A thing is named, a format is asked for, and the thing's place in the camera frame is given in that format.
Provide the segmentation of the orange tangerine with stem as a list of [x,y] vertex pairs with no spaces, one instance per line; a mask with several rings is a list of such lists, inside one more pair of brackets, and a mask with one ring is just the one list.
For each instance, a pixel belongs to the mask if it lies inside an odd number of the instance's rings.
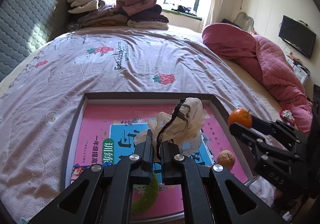
[[253,124],[252,116],[244,108],[237,108],[228,117],[228,124],[239,123],[242,126],[251,128]]

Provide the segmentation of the blue oreo cookie packet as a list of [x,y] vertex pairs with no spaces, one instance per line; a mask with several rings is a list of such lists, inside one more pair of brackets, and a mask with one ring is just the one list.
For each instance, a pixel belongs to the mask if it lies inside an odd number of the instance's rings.
[[72,169],[72,173],[71,173],[71,178],[70,178],[70,184],[72,184],[76,179],[79,178],[79,176],[86,170],[89,169],[91,166],[90,165],[84,165],[84,166],[80,166],[78,164],[76,164],[73,169]]

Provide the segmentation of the walnut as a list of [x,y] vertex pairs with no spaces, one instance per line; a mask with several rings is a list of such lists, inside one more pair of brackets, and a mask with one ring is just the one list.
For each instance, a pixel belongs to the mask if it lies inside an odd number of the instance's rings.
[[216,163],[230,171],[235,165],[235,156],[231,151],[223,150],[218,154]]

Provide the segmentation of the white drawstring cloth bag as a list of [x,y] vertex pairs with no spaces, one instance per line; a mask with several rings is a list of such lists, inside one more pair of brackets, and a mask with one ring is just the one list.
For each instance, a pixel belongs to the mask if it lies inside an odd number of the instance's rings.
[[148,121],[152,132],[154,161],[161,161],[161,144],[168,141],[178,146],[178,153],[190,156],[202,143],[201,129],[205,123],[203,104],[198,98],[185,98],[175,106],[171,114],[161,111]]

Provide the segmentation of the small toy figure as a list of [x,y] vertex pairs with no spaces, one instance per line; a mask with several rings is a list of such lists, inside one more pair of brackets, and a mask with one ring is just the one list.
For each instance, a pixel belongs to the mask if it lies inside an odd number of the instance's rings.
[[295,121],[295,119],[292,115],[292,112],[290,110],[284,110],[284,109],[280,110],[279,116],[285,124],[292,126],[293,128],[297,127],[296,121]]

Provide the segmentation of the white drawer cabinet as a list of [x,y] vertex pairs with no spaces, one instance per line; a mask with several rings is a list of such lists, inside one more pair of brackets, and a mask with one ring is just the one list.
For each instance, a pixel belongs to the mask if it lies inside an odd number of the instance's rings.
[[289,65],[292,67],[296,77],[300,80],[302,85],[305,86],[306,82],[309,79],[310,71],[306,67],[302,66],[299,62],[291,59],[288,55],[286,55],[285,58]]

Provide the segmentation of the pink chinese workbook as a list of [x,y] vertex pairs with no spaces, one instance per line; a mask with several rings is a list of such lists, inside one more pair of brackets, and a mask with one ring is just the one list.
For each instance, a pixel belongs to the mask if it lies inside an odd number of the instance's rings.
[[[85,102],[75,115],[75,124],[67,137],[61,174],[61,189],[70,185],[73,167],[116,164],[121,156],[134,152],[133,139],[148,129],[148,121],[156,118],[161,111],[171,113],[174,103],[161,105],[93,105]],[[197,164],[210,166],[217,155],[229,150],[235,156],[231,173],[242,183],[252,177],[251,171],[237,141],[228,134],[217,107],[203,102],[205,125],[202,128],[202,144],[190,155]],[[132,223],[165,223],[184,217],[180,186],[165,186],[162,183],[161,166],[153,165],[158,180],[157,200],[149,210],[131,217]]]

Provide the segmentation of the pink quilted blanket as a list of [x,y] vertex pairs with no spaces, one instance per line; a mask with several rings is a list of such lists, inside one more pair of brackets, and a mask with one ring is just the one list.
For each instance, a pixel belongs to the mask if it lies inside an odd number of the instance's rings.
[[202,40],[216,55],[234,61],[255,78],[282,109],[291,111],[297,128],[309,134],[312,103],[278,45],[226,23],[207,26]]

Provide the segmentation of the black flat tv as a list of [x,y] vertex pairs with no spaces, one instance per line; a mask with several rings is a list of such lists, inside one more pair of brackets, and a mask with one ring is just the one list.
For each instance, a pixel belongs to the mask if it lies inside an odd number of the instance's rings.
[[278,36],[305,57],[312,57],[317,35],[303,23],[284,15]]

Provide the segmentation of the pink strawberry bed sheet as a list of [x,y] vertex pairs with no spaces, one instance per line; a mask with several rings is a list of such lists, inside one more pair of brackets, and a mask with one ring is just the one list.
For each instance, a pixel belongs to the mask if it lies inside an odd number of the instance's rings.
[[89,92],[215,95],[227,111],[276,120],[279,104],[189,29],[86,29],[57,37],[1,83],[1,202],[16,223],[59,194],[63,148]]

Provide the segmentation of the clothes on window sill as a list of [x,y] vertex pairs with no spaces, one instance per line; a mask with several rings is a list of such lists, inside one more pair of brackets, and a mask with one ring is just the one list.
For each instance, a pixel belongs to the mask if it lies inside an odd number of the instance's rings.
[[191,7],[185,7],[182,5],[179,5],[176,9],[172,9],[172,11],[176,11],[178,13],[187,14],[190,16],[197,16],[196,12]]

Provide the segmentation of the pile of folded clothes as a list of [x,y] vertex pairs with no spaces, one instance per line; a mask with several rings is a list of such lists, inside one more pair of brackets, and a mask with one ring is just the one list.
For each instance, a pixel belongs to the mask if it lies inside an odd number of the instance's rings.
[[88,27],[129,26],[140,29],[169,29],[157,0],[67,0],[67,32]]

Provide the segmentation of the grey quilted headboard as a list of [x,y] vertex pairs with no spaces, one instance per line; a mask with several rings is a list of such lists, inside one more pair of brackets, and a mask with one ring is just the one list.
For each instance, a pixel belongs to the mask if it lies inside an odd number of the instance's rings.
[[1,80],[37,49],[66,32],[67,0],[4,0]]

